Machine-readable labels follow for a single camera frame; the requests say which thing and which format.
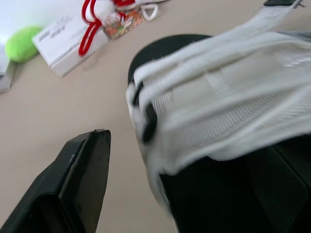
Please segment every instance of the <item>green sponge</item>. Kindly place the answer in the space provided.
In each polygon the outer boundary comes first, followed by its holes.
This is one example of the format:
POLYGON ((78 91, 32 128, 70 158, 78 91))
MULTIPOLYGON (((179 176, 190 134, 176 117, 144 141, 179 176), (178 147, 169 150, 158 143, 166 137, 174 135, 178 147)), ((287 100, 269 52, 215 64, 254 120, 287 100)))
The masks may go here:
POLYGON ((31 41, 42 29, 36 26, 23 28, 16 32, 5 44, 5 53, 14 62, 27 62, 38 53, 31 41))

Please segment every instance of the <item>red cord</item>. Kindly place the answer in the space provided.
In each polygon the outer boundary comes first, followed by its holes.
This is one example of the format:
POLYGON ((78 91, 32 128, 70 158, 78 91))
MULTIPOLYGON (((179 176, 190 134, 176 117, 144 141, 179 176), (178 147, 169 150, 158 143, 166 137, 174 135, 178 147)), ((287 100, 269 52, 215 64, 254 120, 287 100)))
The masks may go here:
POLYGON ((84 34, 82 38, 82 41, 79 47, 80 56, 83 56, 87 53, 87 51, 89 50, 89 47, 91 46, 95 33, 102 26, 101 21, 94 14, 95 2, 96 0, 86 0, 82 6, 82 19, 84 20, 85 23, 89 24, 89 26, 86 30, 86 33, 84 34), (86 19, 86 9, 90 1, 91 1, 91 5, 90 5, 91 15, 93 19, 95 20, 95 22, 90 22, 86 19))

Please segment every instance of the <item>table surface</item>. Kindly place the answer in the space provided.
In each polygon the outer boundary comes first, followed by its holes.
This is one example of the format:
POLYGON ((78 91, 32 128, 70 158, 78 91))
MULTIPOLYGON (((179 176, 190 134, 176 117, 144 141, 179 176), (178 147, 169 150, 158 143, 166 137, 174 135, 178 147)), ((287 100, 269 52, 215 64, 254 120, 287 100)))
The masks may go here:
MULTIPOLYGON (((11 91, 0 95, 0 225, 34 178, 71 138, 109 129, 112 150, 97 232, 173 233, 173 221, 148 186, 125 91, 135 54, 159 38, 181 33, 217 35, 247 21, 262 0, 168 0, 160 15, 110 41, 64 78, 38 55, 18 66, 11 91)), ((311 0, 277 30, 311 31, 311 0)))

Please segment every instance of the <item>white bag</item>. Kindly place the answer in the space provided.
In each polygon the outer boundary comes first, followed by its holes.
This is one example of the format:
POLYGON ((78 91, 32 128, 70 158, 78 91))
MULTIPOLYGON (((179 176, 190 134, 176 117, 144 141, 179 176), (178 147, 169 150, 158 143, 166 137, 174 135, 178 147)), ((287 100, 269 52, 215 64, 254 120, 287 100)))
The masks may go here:
POLYGON ((129 112, 151 189, 164 206, 159 174, 311 132, 311 43, 269 32, 300 1, 274 2, 239 27, 135 71, 129 112))

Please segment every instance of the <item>black plastic object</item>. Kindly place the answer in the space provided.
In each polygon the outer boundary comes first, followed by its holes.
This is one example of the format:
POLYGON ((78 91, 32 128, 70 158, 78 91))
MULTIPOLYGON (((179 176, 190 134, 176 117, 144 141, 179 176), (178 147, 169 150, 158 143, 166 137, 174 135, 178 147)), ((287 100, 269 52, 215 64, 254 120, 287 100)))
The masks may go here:
MULTIPOLYGON (((205 38, 176 35, 148 45, 133 59, 128 82, 139 66, 205 38)), ((151 123, 147 139, 156 130, 151 123)), ((205 157, 174 176, 161 175, 179 232, 310 233, 310 145, 309 136, 293 138, 232 161, 205 157)))
POLYGON ((95 233, 105 195, 111 135, 68 141, 32 183, 0 233, 95 233))
POLYGON ((264 6, 291 6, 296 0, 267 0, 263 5, 264 6))

